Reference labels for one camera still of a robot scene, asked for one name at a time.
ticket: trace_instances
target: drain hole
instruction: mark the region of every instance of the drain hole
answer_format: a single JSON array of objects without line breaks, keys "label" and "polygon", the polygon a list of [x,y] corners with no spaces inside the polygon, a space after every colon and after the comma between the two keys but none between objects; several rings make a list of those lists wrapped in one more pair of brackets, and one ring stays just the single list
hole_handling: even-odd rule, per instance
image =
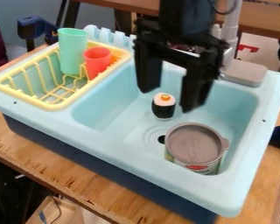
[{"label": "drain hole", "polygon": [[158,142],[160,142],[161,144],[165,144],[165,136],[160,136],[158,139],[157,139]]}]

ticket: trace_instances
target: yellow dish rack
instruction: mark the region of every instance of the yellow dish rack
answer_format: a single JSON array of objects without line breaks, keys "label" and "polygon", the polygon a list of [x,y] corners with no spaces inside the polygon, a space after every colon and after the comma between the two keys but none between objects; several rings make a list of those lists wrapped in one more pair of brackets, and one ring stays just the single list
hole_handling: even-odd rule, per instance
[{"label": "yellow dish rack", "polygon": [[0,76],[0,91],[42,109],[63,109],[130,58],[130,52],[121,48],[92,40],[87,42],[87,48],[95,46],[107,47],[112,62],[93,80],[88,79],[85,63],[80,65],[78,75],[63,74],[56,46]]}]

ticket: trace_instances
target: can label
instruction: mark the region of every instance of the can label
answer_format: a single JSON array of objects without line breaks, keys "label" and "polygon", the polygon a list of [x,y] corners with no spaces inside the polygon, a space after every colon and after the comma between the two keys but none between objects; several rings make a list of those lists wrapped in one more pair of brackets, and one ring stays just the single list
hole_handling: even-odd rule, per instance
[{"label": "can label", "polygon": [[197,172],[203,175],[217,174],[218,165],[220,162],[220,160],[218,159],[217,161],[214,161],[211,164],[185,164],[177,160],[175,157],[173,157],[173,155],[168,150],[165,151],[165,159],[173,162],[176,165],[180,165],[182,167],[185,167],[186,169],[189,169],[193,172]]}]

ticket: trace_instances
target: can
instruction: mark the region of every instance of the can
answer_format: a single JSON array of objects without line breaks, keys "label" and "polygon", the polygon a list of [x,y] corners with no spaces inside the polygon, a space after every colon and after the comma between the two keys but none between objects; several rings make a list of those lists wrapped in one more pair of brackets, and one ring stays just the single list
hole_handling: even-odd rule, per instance
[{"label": "can", "polygon": [[165,137],[165,159],[204,175],[217,173],[229,142],[216,130],[200,123],[181,123]]}]

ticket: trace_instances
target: light blue sink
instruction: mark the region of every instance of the light blue sink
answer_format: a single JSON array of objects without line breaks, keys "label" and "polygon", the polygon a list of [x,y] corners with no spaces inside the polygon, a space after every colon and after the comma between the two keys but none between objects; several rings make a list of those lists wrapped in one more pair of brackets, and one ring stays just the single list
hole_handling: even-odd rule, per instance
[{"label": "light blue sink", "polygon": [[[93,26],[86,30],[91,39],[103,39]],[[113,41],[119,46],[116,35]],[[277,120],[280,73],[268,71],[257,88],[217,80],[204,106],[186,114],[177,107],[170,121],[157,120],[151,113],[152,96],[166,92],[179,102],[184,73],[184,69],[164,63],[161,88],[142,94],[131,59],[62,110],[45,111],[0,92],[0,111],[217,214],[236,216]],[[199,175],[164,159],[165,147],[158,137],[184,122],[204,123],[229,140],[219,174]]]}]

